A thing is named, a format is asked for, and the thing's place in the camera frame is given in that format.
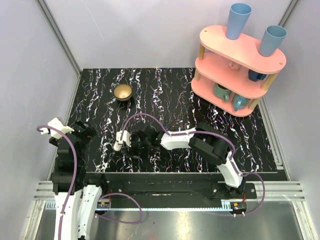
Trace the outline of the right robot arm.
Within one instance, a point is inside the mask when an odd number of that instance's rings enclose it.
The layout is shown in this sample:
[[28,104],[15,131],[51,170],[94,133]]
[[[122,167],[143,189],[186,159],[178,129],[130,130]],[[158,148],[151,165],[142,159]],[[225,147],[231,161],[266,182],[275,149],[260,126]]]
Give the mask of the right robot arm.
[[205,162],[217,166],[225,182],[222,197],[240,198],[244,194],[246,180],[233,159],[234,146],[231,140],[207,123],[201,122],[197,127],[184,131],[156,131],[145,127],[134,131],[129,140],[130,147],[127,150],[132,157],[147,150],[163,152],[192,149]]

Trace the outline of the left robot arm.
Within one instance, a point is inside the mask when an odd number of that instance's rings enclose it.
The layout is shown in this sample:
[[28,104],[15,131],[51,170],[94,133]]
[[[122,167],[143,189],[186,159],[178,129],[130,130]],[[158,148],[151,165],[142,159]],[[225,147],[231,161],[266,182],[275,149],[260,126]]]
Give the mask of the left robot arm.
[[98,200],[107,189],[102,175],[86,173],[86,150],[97,131],[82,120],[67,126],[59,117],[48,122],[50,144],[57,147],[50,180],[55,200],[56,240],[88,240]]

